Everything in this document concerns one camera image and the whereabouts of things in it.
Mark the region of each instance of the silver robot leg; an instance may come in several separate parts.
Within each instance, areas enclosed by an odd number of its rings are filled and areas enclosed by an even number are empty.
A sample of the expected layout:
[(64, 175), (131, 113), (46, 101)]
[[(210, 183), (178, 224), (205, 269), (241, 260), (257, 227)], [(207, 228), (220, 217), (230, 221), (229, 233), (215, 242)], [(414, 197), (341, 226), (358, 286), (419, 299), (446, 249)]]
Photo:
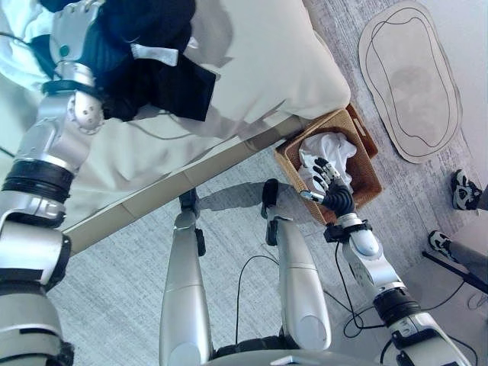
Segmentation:
[[(265, 187), (265, 191), (269, 194), (270, 190)], [(307, 244), (293, 220), (281, 216), (275, 205), (265, 203), (263, 211), (268, 220), (267, 242), (278, 247), (280, 257), (284, 335), (288, 341), (302, 349), (327, 349), (331, 342), (329, 313), (319, 274)]]
[(212, 355), (210, 320), (198, 261), (196, 215), (183, 210), (175, 221), (162, 300), (159, 340), (161, 366), (194, 366)]

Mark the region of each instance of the pant leg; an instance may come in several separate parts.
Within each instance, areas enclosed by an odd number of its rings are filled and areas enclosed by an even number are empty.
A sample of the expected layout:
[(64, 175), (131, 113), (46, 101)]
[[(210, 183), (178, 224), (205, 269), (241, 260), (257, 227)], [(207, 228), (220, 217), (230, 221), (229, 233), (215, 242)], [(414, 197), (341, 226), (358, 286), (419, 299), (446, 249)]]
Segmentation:
[(485, 188), (485, 191), (481, 194), (477, 208), (480, 208), (481, 210), (488, 210), (488, 185)]
[(472, 250), (460, 242), (451, 242), (449, 249), (456, 260), (467, 268), (471, 274), (488, 283), (488, 257)]

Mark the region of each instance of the robotic arm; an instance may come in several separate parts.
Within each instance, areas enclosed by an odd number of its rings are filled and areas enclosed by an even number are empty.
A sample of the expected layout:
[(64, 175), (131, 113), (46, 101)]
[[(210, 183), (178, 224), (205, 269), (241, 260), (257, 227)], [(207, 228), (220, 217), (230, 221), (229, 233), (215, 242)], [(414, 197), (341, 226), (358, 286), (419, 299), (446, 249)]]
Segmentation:
[(100, 6), (79, 2), (56, 13), (50, 52), (59, 78), (43, 86), (36, 123), (0, 192), (0, 364), (73, 362), (46, 291), (63, 279), (71, 249), (54, 228), (64, 220), (72, 180), (103, 124), (92, 71), (110, 66), (96, 52)]
[(354, 212), (352, 195), (339, 173), (325, 159), (318, 158), (314, 178), (326, 195), (302, 191), (302, 197), (323, 204), (335, 212), (337, 225), (329, 224), (327, 242), (340, 242), (356, 281), (373, 303), (393, 344), (400, 351), (400, 366), (469, 365), (469, 361), (441, 327), (410, 296), (405, 284), (386, 260), (383, 247), (367, 221)]

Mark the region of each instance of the person's foot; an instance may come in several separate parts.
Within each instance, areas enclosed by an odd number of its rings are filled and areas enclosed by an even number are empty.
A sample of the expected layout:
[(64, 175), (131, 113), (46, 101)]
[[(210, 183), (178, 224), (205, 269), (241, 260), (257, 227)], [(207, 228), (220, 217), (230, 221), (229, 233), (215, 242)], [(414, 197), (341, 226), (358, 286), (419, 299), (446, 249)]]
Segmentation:
[(434, 230), (429, 234), (429, 245), (436, 252), (441, 253), (444, 257), (457, 262), (452, 256), (449, 246), (451, 245), (451, 240), (440, 231)]
[(466, 177), (462, 169), (452, 173), (451, 190), (452, 207), (456, 210), (476, 210), (483, 192)]

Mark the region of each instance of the robot finger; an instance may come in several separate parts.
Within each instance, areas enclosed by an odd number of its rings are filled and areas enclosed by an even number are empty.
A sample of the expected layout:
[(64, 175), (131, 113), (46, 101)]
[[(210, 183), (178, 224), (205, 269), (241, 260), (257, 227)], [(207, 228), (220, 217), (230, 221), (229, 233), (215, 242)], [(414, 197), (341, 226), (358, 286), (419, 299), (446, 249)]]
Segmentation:
[(331, 181), (334, 179), (339, 179), (341, 175), (337, 172), (337, 169), (334, 168), (330, 162), (325, 160), (324, 158), (317, 158), (315, 163), (323, 170), (323, 172), (329, 177)]
[(325, 197), (322, 196), (321, 194), (311, 192), (311, 191), (301, 191), (300, 196), (302, 196), (308, 201), (317, 202), (318, 204), (322, 204), (323, 200), (325, 200)]
[(331, 177), (329, 177), (326, 172), (324, 172), (321, 168), (319, 168), (317, 165), (313, 167), (313, 170), (315, 173), (319, 174), (320, 177), (326, 181), (328, 185), (330, 185), (331, 182)]
[(320, 187), (322, 187), (324, 191), (328, 191), (329, 190), (329, 184), (325, 183), (319, 177), (315, 176), (315, 177), (313, 177), (313, 180), (316, 181), (317, 183), (319, 183), (320, 184)]

